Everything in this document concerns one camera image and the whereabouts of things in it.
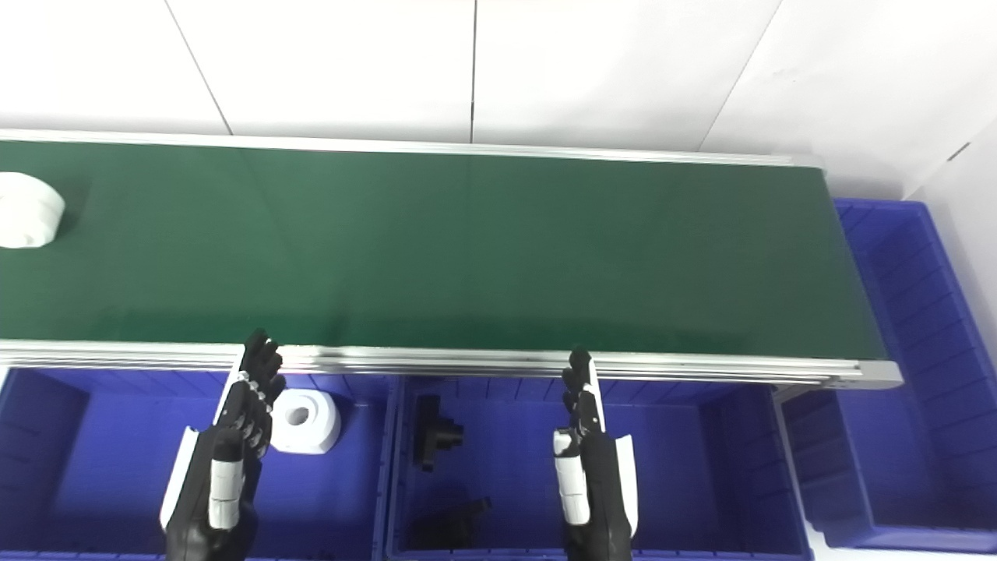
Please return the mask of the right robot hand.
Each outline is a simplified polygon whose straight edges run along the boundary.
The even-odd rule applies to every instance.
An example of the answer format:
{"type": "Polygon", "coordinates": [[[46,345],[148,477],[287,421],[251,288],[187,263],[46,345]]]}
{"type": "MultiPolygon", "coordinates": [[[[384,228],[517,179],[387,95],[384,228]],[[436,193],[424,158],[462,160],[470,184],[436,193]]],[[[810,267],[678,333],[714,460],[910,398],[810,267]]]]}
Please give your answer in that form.
{"type": "Polygon", "coordinates": [[[574,348],[562,370],[567,426],[553,431],[553,461],[569,560],[631,560],[639,522],[632,436],[608,434],[596,365],[574,348]]]}

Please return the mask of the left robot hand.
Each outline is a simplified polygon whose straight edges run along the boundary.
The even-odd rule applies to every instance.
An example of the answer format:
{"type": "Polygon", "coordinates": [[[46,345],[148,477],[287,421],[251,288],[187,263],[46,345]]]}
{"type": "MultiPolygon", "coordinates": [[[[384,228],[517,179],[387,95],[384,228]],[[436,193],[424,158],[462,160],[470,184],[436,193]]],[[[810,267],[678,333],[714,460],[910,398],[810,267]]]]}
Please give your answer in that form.
{"type": "Polygon", "coordinates": [[[165,559],[249,557],[273,406],[286,388],[278,348],[266,330],[254,330],[229,369],[213,421],[185,427],[160,508],[165,559]]]}

